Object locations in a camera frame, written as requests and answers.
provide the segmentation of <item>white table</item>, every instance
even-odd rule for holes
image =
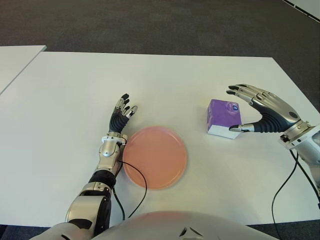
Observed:
[[[0,95],[23,69],[47,47],[0,46]]]
[[[137,214],[188,210],[244,225],[271,223],[272,198],[294,166],[278,143],[281,134],[235,140],[206,134],[213,98],[238,102],[244,123],[259,119],[246,102],[225,93],[241,83],[274,92],[319,124],[319,113],[272,58],[41,52],[0,96],[0,224],[64,221],[98,163],[100,139],[123,93],[139,106],[124,133],[165,126],[183,139],[188,154],[182,178],[148,191]],[[128,215],[144,189],[123,171],[115,187]],[[121,212],[112,204],[113,225]],[[320,217],[300,170],[278,195],[274,212],[277,222]]]

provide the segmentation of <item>pink plate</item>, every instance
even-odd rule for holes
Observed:
[[[187,151],[180,137],[173,131],[151,126],[136,132],[123,152],[123,161],[144,175],[148,189],[162,189],[175,183],[185,171]],[[141,187],[145,181],[140,173],[123,164],[129,178]]]

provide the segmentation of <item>tissue box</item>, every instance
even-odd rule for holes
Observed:
[[[240,133],[229,131],[229,127],[241,125],[238,103],[212,99],[207,110],[206,123],[208,134],[235,139]]]

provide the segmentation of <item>gray carpet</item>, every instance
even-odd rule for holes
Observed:
[[[10,45],[273,57],[320,110],[320,24],[281,0],[0,0],[0,46]],[[254,228],[276,236],[272,225]],[[281,228],[284,239],[320,239],[319,221]],[[1,240],[28,239],[39,231],[10,226]]]

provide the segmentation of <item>black cable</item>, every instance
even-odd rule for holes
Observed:
[[[123,163],[123,164],[127,164],[129,165],[130,167],[134,168],[135,170],[137,170],[141,176],[143,177],[143,180],[144,180],[144,184],[145,184],[145,191],[144,191],[144,195],[143,195],[143,198],[142,200],[140,201],[140,203],[138,204],[138,206],[136,206],[136,208],[133,210],[133,212],[128,216],[128,218],[130,218],[134,213],[135,211],[140,207],[140,205],[142,204],[142,202],[145,200],[145,197],[147,195],[147,190],[148,190],[148,186],[147,186],[147,181],[146,181],[146,178],[145,176],[142,174],[142,172],[139,171],[139,169],[137,169],[135,166],[131,165],[130,163],[127,163],[125,161],[119,161],[120,163]]]
[[[275,216],[274,216],[274,203],[275,203],[275,199],[278,195],[278,193],[281,191],[281,189],[284,187],[284,185],[286,185],[286,183],[288,182],[288,180],[291,178],[292,174],[294,174],[296,168],[297,168],[297,165],[298,165],[298,158],[299,158],[299,153],[296,154],[296,156],[294,155],[294,153],[292,152],[292,150],[290,150],[291,152],[291,155],[293,156],[294,160],[295,160],[295,164],[294,164],[294,167],[293,167],[293,170],[291,171],[290,175],[286,178],[286,180],[284,181],[284,183],[281,185],[281,187],[279,188],[279,190],[275,193],[274,197],[273,197],[273,200],[272,200],[272,205],[271,205],[271,213],[272,213],[272,219],[273,219],[273,224],[274,224],[274,227],[275,227],[275,230],[276,230],[276,233],[278,234],[279,236],[279,239],[282,240],[281,238],[281,235],[278,231],[278,227],[277,227],[277,224],[276,224],[276,221],[275,221]]]
[[[125,211],[124,211],[124,208],[122,207],[122,204],[121,204],[121,202],[120,202],[120,200],[119,200],[119,198],[118,198],[118,196],[116,194],[115,187],[113,187],[112,191],[113,191],[114,198],[115,198],[116,202],[119,204],[119,207],[121,209],[122,221],[124,221],[126,219]]]

